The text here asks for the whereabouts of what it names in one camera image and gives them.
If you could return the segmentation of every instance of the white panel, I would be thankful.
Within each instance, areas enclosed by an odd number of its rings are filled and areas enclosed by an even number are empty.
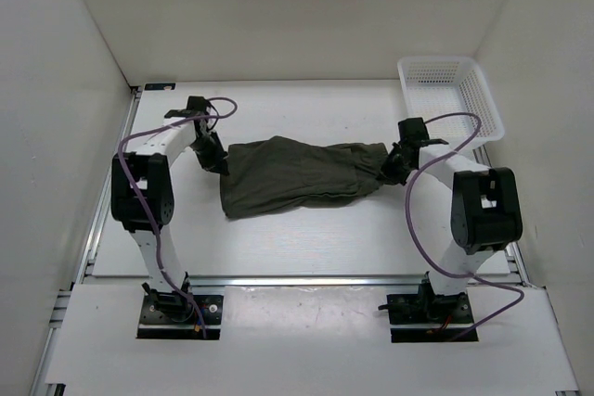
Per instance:
[[[478,317],[510,293],[472,288]],[[135,339],[140,287],[78,286],[48,382],[67,394],[543,396],[575,390],[545,291],[472,344],[391,344],[381,288],[226,292],[219,341]]]
[[[0,393],[26,394],[129,104],[82,0],[0,0]]]
[[[585,394],[594,394],[594,294],[583,292],[594,287],[593,23],[594,0],[510,0],[478,54],[507,130],[489,153],[515,170],[524,257],[564,313]]]
[[[163,115],[182,109],[190,95],[239,102],[239,111],[217,126],[226,146],[280,134],[319,146],[383,142],[390,147],[398,140],[398,121],[406,117],[398,81],[179,83],[173,91],[143,93],[133,131],[161,125]],[[172,237],[191,275],[422,275],[428,270],[407,231],[402,186],[384,186],[343,208],[229,221],[221,209],[218,176],[204,172],[191,149],[175,162],[172,180]],[[412,204],[421,241],[438,260],[451,240],[451,192],[423,175]],[[509,271],[503,252],[480,270]],[[146,274],[136,243],[109,217],[94,275]]]
[[[131,83],[395,77],[472,55],[504,0],[85,0]]]

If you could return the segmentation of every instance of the white plastic basket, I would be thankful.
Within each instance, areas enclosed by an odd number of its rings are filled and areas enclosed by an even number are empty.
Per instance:
[[[398,61],[400,83],[408,116],[429,120],[455,111],[477,114],[483,126],[468,149],[497,141],[505,130],[481,68],[470,57],[403,57]],[[443,138],[452,146],[474,129],[471,117],[453,117],[432,122],[431,138]]]

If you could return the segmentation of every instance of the green cloth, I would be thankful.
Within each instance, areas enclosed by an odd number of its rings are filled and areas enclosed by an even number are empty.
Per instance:
[[[309,146],[281,136],[233,144],[229,176],[221,175],[221,205],[229,218],[298,206],[342,206],[376,191],[384,144]]]

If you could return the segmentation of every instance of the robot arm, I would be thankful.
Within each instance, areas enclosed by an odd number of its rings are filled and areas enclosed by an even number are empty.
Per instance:
[[[140,248],[149,275],[149,281],[143,288],[150,295],[155,308],[177,319],[187,314],[188,303],[173,292],[162,271],[187,294],[189,279],[177,259],[169,229],[174,214],[170,167],[186,147],[191,147],[204,170],[228,175],[228,168],[227,153],[206,120],[173,124],[184,118],[211,115],[211,107],[207,99],[190,96],[185,109],[170,110],[165,115],[163,126],[171,126],[170,129],[153,135],[137,150],[124,154],[136,185],[140,187],[160,228],[162,269],[157,263],[157,238],[117,156],[113,158],[111,166],[111,214],[115,220],[122,222],[124,229],[130,232]]]
[[[507,168],[493,169],[455,154],[446,141],[430,139],[422,118],[398,123],[400,142],[381,167],[380,178],[404,185],[413,170],[423,169],[452,191],[452,241],[437,263],[450,273],[431,270],[420,285],[410,322],[443,321],[466,300],[468,282],[495,252],[522,235],[515,178]]]

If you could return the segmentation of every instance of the purple cable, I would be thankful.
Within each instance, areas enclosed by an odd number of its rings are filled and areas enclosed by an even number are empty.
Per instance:
[[[475,127],[474,131],[472,132],[472,134],[468,138],[466,138],[454,150],[452,150],[449,153],[446,153],[445,155],[443,155],[441,157],[436,158],[435,160],[429,161],[427,164],[425,164],[420,169],[418,169],[412,175],[412,177],[410,178],[410,182],[408,183],[408,187],[407,187],[407,192],[405,194],[405,216],[407,218],[408,232],[410,233],[410,236],[412,238],[413,243],[415,244],[415,246],[419,250],[419,254],[439,274],[445,275],[446,277],[449,277],[449,278],[473,278],[477,282],[482,283],[484,285],[488,285],[490,287],[496,287],[496,288],[499,288],[499,289],[505,289],[507,291],[517,292],[518,294],[520,294],[520,296],[518,297],[518,299],[514,300],[512,303],[504,306],[503,308],[500,308],[499,310],[495,311],[494,313],[491,313],[491,314],[487,315],[485,318],[481,319],[479,322],[477,322],[474,325],[468,327],[467,329],[461,331],[459,334],[457,334],[455,337],[451,338],[449,341],[456,340],[458,338],[461,338],[461,337],[465,336],[469,332],[473,331],[473,329],[475,329],[477,326],[480,326],[480,325],[488,322],[489,320],[493,319],[494,317],[497,317],[501,313],[507,311],[509,308],[517,305],[524,298],[524,293],[523,293],[523,291],[521,289],[517,289],[515,287],[508,287],[506,285],[501,285],[499,283],[489,282],[488,280],[484,280],[483,278],[479,277],[478,275],[475,275],[475,274],[472,274],[472,273],[467,273],[467,274],[453,274],[453,273],[450,273],[449,271],[446,271],[444,268],[442,268],[436,262],[434,262],[433,259],[429,256],[429,254],[427,253],[427,251],[425,250],[425,248],[421,245],[420,240],[419,240],[419,237],[417,236],[417,233],[415,231],[415,227],[414,227],[414,225],[412,223],[412,217],[411,217],[411,214],[410,214],[411,213],[410,212],[410,195],[412,193],[412,188],[415,185],[415,183],[417,182],[417,180],[419,179],[420,175],[423,172],[425,172],[427,169],[429,169],[431,166],[433,166],[434,164],[436,164],[438,162],[441,162],[441,161],[444,161],[444,160],[447,160],[448,158],[451,158],[454,155],[456,155],[459,150],[461,150],[462,148],[464,148],[465,146],[467,146],[470,143],[470,141],[472,139],[474,139],[474,137],[481,131],[481,126],[483,124],[481,122],[481,118],[479,118],[479,116],[478,115],[475,115],[474,113],[469,113],[469,112],[465,112],[465,111],[456,112],[456,113],[447,113],[445,115],[440,115],[440,116],[437,116],[435,118],[431,118],[430,120],[427,120],[425,123],[426,124],[429,124],[429,123],[431,123],[433,121],[438,121],[438,120],[442,120],[444,118],[450,118],[450,117],[453,117],[453,116],[469,116],[471,118],[474,118],[476,120],[476,127]]]
[[[169,285],[173,291],[175,291],[177,294],[179,294],[180,296],[185,298],[192,305],[192,307],[193,307],[194,311],[196,312],[198,319],[200,321],[200,326],[202,328],[202,336],[205,339],[206,339],[206,324],[204,323],[204,317],[202,316],[202,311],[200,310],[198,303],[196,303],[196,301],[192,298],[192,296],[190,294],[182,291],[174,283],[172,278],[167,274],[167,271],[165,271],[163,261],[161,258],[161,232],[159,230],[159,225],[157,224],[157,220],[155,220],[155,216],[152,214],[152,211],[150,210],[150,206],[147,203],[147,200],[142,195],[142,191],[136,184],[136,181],[134,179],[134,176],[132,175],[132,172],[130,172],[130,168],[128,167],[128,164],[126,163],[126,160],[123,157],[123,151],[124,151],[126,144],[128,144],[129,141],[132,141],[133,139],[137,139],[141,136],[148,136],[150,134],[160,134],[162,132],[165,132],[166,130],[171,129],[173,126],[182,125],[182,124],[185,124],[186,122],[191,122],[191,121],[204,121],[204,120],[213,120],[213,119],[223,120],[223,119],[228,118],[229,116],[233,115],[238,109],[238,103],[235,102],[233,99],[229,99],[228,97],[213,97],[213,98],[209,99],[209,101],[229,102],[230,104],[233,105],[233,109],[231,111],[229,111],[226,115],[218,115],[217,114],[217,115],[192,116],[189,118],[184,118],[183,120],[176,121],[169,125],[163,125],[162,127],[158,127],[156,129],[146,130],[145,132],[139,132],[137,134],[130,134],[130,135],[126,136],[124,139],[122,139],[122,141],[120,141],[120,144],[118,145],[118,161],[122,165],[123,173],[126,175],[126,178],[128,179],[130,186],[132,187],[132,190],[134,190],[134,193],[136,194],[138,201],[140,201],[140,205],[142,206],[142,209],[144,210],[145,214],[147,215],[148,222],[150,223],[150,228],[152,229],[152,233],[155,235],[155,239],[157,240],[157,249],[156,249],[157,250],[157,266],[159,267],[159,270],[161,271],[163,279],[165,280],[165,282],[167,282],[167,285]]]

